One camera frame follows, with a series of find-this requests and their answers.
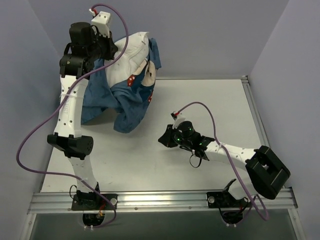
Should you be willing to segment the white pillow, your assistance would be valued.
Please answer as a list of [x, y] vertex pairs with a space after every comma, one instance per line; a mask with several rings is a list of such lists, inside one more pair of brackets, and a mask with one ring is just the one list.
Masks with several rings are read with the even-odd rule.
[[118, 51], [115, 56], [118, 57], [122, 51], [123, 55], [113, 65], [106, 68], [106, 79], [108, 86], [128, 80], [133, 74], [140, 74], [147, 65], [150, 55], [149, 33], [136, 32], [128, 37], [128, 45], [125, 47], [126, 38], [116, 41], [115, 45]]

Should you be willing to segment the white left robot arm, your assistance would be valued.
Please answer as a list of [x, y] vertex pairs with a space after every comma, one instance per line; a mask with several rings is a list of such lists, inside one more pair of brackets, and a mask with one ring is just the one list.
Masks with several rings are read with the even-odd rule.
[[100, 206], [99, 184], [94, 177], [90, 161], [94, 140], [81, 130], [81, 116], [85, 90], [89, 77], [98, 59], [113, 60], [118, 48], [106, 23], [76, 22], [69, 29], [70, 43], [59, 61], [61, 83], [58, 121], [54, 133], [47, 142], [64, 153], [78, 177], [76, 200], [88, 209]]

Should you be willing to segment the blue printed pillowcase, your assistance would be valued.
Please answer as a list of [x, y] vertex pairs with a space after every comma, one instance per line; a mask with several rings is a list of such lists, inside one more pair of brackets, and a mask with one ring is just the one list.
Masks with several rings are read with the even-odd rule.
[[107, 109], [117, 112], [113, 128], [119, 133], [130, 133], [141, 123], [152, 101], [157, 70], [161, 68], [159, 48], [154, 38], [149, 38], [149, 50], [149, 59], [142, 72], [113, 87], [108, 85], [106, 69], [101, 69], [106, 61], [98, 59], [94, 63], [98, 71], [90, 76], [85, 90], [81, 124], [89, 123]]

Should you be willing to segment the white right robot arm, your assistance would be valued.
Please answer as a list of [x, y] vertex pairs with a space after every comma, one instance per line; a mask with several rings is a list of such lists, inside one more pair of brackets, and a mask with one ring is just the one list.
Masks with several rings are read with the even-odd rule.
[[183, 121], [177, 127], [167, 125], [158, 142], [167, 148], [180, 147], [201, 160], [221, 162], [246, 171], [248, 178], [243, 183], [251, 196], [259, 194], [274, 200], [291, 175], [270, 147], [243, 148], [218, 143], [195, 131], [191, 121]]

